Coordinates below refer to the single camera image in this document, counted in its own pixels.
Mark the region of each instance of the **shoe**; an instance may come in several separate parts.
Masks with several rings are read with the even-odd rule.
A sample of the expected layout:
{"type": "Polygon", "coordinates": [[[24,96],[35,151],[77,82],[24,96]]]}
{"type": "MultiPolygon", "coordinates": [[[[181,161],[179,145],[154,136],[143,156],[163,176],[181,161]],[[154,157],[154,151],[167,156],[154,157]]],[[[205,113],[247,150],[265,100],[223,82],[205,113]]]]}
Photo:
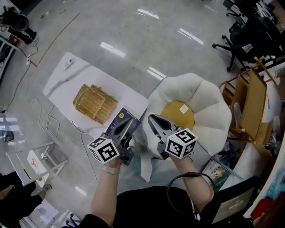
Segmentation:
{"type": "Polygon", "coordinates": [[[34,34],[31,36],[31,39],[34,41],[36,36],[37,36],[37,32],[34,32],[34,34]]]}
{"type": "Polygon", "coordinates": [[[32,43],[33,40],[29,40],[28,42],[25,42],[26,45],[29,45],[32,43]]]}
{"type": "Polygon", "coordinates": [[[43,186],[43,190],[44,191],[48,191],[48,190],[51,190],[53,187],[50,185],[50,184],[45,184],[44,186],[43,186]]]}

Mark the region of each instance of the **chair leg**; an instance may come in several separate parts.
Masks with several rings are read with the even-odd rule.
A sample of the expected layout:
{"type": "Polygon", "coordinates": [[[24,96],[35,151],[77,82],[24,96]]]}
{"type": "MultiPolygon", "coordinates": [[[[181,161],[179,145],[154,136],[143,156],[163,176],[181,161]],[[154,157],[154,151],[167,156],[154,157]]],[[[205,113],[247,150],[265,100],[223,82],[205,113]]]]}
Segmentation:
{"type": "Polygon", "coordinates": [[[235,54],[234,53],[232,53],[232,58],[231,58],[231,63],[230,63],[230,66],[229,67],[227,67],[227,71],[228,72],[230,72],[231,71],[231,69],[232,69],[232,65],[233,65],[233,62],[234,62],[234,60],[235,60],[235,54]]]}
{"type": "Polygon", "coordinates": [[[227,47],[227,46],[225,46],[225,45],[212,44],[212,47],[213,47],[213,48],[220,47],[220,48],[226,49],[226,50],[228,50],[228,51],[230,51],[230,52],[232,51],[231,47],[227,47]]]}
{"type": "Polygon", "coordinates": [[[233,31],[233,29],[238,25],[238,22],[236,21],[228,30],[230,33],[233,31]]]}
{"type": "Polygon", "coordinates": [[[236,14],[236,13],[231,13],[231,12],[228,12],[228,13],[226,14],[226,16],[228,16],[228,15],[232,15],[232,16],[236,16],[236,17],[239,16],[238,14],[236,14]]]}
{"type": "Polygon", "coordinates": [[[240,69],[240,70],[241,70],[241,71],[246,71],[246,67],[245,67],[243,61],[240,60],[239,58],[237,58],[237,59],[238,59],[238,61],[240,62],[241,66],[242,66],[242,69],[240,69]]]}
{"type": "Polygon", "coordinates": [[[230,45],[230,47],[232,47],[232,43],[231,43],[230,39],[227,36],[222,35],[222,39],[226,39],[228,45],[230,45]]]}

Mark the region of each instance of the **bracelet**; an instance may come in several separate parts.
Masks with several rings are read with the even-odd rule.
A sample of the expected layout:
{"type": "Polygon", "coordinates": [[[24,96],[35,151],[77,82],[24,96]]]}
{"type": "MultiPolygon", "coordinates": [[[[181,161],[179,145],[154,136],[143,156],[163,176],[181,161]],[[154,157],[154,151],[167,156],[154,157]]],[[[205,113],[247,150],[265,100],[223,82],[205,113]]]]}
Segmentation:
{"type": "Polygon", "coordinates": [[[120,169],[118,168],[111,168],[109,166],[104,165],[102,170],[104,170],[106,173],[110,173],[110,174],[119,174],[120,173],[120,169]]]}

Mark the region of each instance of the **person's leg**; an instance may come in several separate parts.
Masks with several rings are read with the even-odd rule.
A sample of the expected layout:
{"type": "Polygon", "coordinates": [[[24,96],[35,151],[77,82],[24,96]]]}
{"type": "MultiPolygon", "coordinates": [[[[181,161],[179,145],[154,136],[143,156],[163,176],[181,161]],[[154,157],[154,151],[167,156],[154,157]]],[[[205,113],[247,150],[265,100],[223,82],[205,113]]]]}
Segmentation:
{"type": "Polygon", "coordinates": [[[27,33],[32,40],[34,40],[37,36],[37,33],[34,32],[30,27],[28,27],[26,30],[25,30],[25,33],[27,33]]]}
{"type": "Polygon", "coordinates": [[[29,183],[22,188],[20,188],[21,194],[23,196],[31,196],[32,192],[36,189],[36,184],[35,182],[29,183]]]}
{"type": "Polygon", "coordinates": [[[22,34],[21,32],[18,32],[16,30],[12,29],[11,26],[9,27],[8,32],[14,36],[20,38],[23,42],[25,42],[25,44],[30,44],[33,41],[30,37],[22,34]]]}
{"type": "Polygon", "coordinates": [[[23,187],[22,182],[16,172],[9,173],[1,177],[0,191],[14,185],[15,187],[23,187]]]}
{"type": "Polygon", "coordinates": [[[18,208],[18,219],[22,219],[24,217],[29,216],[37,206],[39,206],[45,198],[46,192],[52,189],[50,184],[46,184],[43,187],[43,190],[38,194],[30,197],[24,197],[19,200],[17,208],[18,208]]]}

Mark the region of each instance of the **yellow cushion center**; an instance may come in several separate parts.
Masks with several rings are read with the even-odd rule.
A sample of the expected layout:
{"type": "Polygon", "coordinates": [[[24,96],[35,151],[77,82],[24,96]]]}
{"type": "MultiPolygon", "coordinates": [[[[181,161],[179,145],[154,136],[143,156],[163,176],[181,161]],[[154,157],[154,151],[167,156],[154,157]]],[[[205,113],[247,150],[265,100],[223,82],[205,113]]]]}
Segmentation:
{"type": "Polygon", "coordinates": [[[172,101],[167,105],[165,105],[164,109],[161,112],[161,115],[171,119],[178,126],[182,126],[184,128],[189,128],[190,130],[193,130],[194,113],[187,103],[180,101],[172,101]],[[180,108],[183,105],[186,105],[188,108],[188,110],[184,114],[182,114],[182,112],[180,111],[180,108]]]}

